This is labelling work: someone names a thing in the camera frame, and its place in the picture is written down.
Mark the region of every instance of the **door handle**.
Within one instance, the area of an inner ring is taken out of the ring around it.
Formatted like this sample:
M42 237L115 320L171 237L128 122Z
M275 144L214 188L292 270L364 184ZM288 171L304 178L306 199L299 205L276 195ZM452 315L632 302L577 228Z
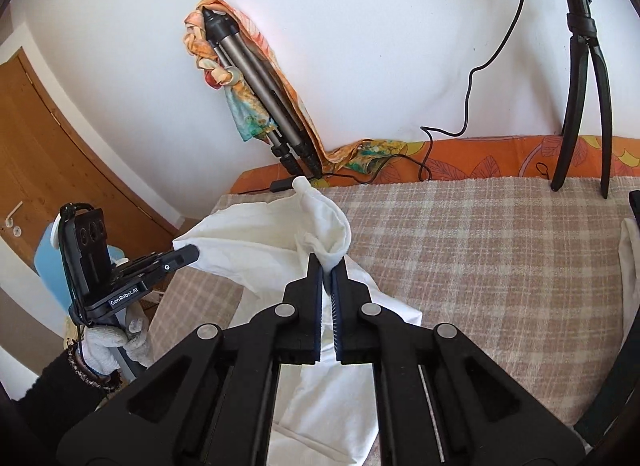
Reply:
M20 229L20 226L14 226L14 219L12 218L14 213L20 208L22 204L23 204L23 201L20 201L18 205L11 210L11 213L9 213L4 220L4 225L6 227L9 227L9 228L12 227L14 229L14 237L19 237L22 234L22 230Z

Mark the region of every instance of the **glove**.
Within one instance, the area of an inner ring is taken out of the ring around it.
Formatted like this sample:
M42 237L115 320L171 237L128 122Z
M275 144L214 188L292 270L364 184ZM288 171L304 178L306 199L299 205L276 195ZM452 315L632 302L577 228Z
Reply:
M140 306L132 303L125 315L126 331L110 325L86 328L82 338L82 359L91 370L100 376L108 376L119 368L111 353L112 347L122 347L133 361L142 366L153 364L151 344L147 338L149 321Z

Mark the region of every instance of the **door frame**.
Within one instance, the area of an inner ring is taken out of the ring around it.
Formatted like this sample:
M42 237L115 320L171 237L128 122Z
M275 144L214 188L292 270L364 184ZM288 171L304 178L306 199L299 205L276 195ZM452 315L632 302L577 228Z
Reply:
M26 53L34 73L39 76L37 79L42 83L47 95L52 97L52 102L55 102L56 107L68 119L69 125L72 125L73 129L97 155L98 159L101 159L113 173L126 182L127 186L134 190L134 193L141 197L144 203L149 205L160 217L164 218L170 225L176 228L180 227L184 222L184 216L127 166L78 110L78 107L69 98L49 65L47 65L29 27L24 22L20 24L14 23L14 31L0 45L0 63L9 61L21 49Z
M125 197L127 197L133 205L141 210L147 217L151 218L162 229L167 231L172 237L175 237L178 229L169 223L162 215L154 210L149 204L147 204L138 194L136 194L129 186L127 186L120 177L118 177L105 163L96 155L91 147L78 135L78 132L71 126L71 123L66 119L65 115L61 112L59 107L56 106L53 99L49 96L44 85L38 78L31 62L29 61L27 54L22 47L18 48L13 56L11 56L7 62L18 58L20 65L25 71L27 78L33 85L34 90L49 110L52 118L62 128L65 134L71 139L71 141L78 147L78 149L84 154L87 159L95 166L95 168L104 175Z

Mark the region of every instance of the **wrist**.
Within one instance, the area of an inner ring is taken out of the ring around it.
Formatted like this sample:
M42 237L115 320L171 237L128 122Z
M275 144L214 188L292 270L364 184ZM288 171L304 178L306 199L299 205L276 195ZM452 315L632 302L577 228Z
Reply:
M82 343L76 346L76 350L74 352L74 361L76 362L76 365L78 365L79 369L81 369L82 372L88 375L90 379L97 381L99 383L107 383L111 379L111 374L105 376L103 374L96 372L89 365L87 365L84 362L84 359L82 359L82 356L79 350L81 344Z

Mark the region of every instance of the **tripod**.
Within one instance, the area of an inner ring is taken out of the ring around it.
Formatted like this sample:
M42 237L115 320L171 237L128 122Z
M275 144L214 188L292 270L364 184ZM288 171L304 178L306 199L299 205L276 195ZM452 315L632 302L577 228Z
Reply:
M280 159L290 175L304 175L289 146L303 160L314 177L322 176L322 165L306 132L298 129L296 113L271 76L264 63L258 59L244 43L240 28L229 14L217 14L207 8L202 9L207 40L213 47L223 67L235 66L249 84L252 92L271 115L277 128L267 133L271 142L271 152Z
M611 144L613 123L611 112L611 93L609 75L598 41L596 23L591 17L589 4L591 0L566 0L569 6L567 25L571 36L571 81L567 98L564 124L562 125L562 146L558 156L558 165L551 181L551 189L558 191L569 170L578 141L580 122L584 110L584 96L587 89L587 69L589 52L593 58L600 100L600 121L602 123L602 175L600 177L600 193L604 198L609 194L609 176L611 172Z

